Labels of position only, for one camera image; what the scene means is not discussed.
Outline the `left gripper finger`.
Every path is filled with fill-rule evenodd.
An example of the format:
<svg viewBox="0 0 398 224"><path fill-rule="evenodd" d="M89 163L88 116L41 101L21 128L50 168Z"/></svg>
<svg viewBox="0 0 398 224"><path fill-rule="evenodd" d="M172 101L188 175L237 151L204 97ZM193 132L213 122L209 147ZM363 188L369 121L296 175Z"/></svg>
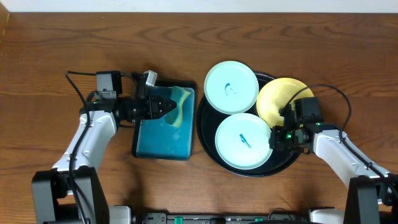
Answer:
<svg viewBox="0 0 398 224"><path fill-rule="evenodd" d="M166 112L161 112L160 114L161 118L165 118L165 119L176 119L177 118L177 108L174 108L170 111Z"/></svg>
<svg viewBox="0 0 398 224"><path fill-rule="evenodd" d="M159 106L161 108L176 108L177 103L174 100L171 100L170 98L165 98L163 96L159 97Z"/></svg>

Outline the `green yellow sponge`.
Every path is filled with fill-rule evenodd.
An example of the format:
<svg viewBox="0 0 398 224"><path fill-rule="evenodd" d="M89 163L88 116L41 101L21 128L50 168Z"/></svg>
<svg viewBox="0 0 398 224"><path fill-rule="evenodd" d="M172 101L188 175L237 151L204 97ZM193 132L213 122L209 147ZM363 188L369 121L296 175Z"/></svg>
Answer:
<svg viewBox="0 0 398 224"><path fill-rule="evenodd" d="M165 119L165 122L175 128L179 128L182 125L183 120L183 104L185 100L191 95L191 93L179 86L173 86L170 99L177 103L177 118L176 119Z"/></svg>

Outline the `yellow plate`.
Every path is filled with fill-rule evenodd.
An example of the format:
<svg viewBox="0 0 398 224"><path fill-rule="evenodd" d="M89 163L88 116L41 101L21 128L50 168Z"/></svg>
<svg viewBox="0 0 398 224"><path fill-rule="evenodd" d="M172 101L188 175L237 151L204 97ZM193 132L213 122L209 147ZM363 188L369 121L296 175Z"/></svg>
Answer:
<svg viewBox="0 0 398 224"><path fill-rule="evenodd" d="M265 84L257 97L256 109L259 117L270 128L283 126L284 119L279 114L286 103L296 92L307 87L306 84L294 78L277 78Z"/></svg>

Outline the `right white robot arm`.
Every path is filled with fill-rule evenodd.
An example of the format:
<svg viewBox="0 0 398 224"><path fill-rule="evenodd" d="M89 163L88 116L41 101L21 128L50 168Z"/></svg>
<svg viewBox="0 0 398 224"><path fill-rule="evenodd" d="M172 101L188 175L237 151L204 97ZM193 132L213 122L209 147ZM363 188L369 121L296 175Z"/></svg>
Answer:
<svg viewBox="0 0 398 224"><path fill-rule="evenodd" d="M334 124L274 126L271 149L315 154L324 160L348 189L343 211L318 208L309 223L397 223L397 175L361 152Z"/></svg>

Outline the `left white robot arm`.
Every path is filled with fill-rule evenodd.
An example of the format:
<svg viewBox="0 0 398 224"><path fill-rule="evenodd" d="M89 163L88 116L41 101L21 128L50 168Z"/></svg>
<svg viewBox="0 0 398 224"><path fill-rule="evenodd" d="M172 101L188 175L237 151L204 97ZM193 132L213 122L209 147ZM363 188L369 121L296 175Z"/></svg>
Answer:
<svg viewBox="0 0 398 224"><path fill-rule="evenodd" d="M32 179L37 223L133 223L130 207L108 205L98 167L121 121L159 119L176 107L159 95L86 101L64 155Z"/></svg>

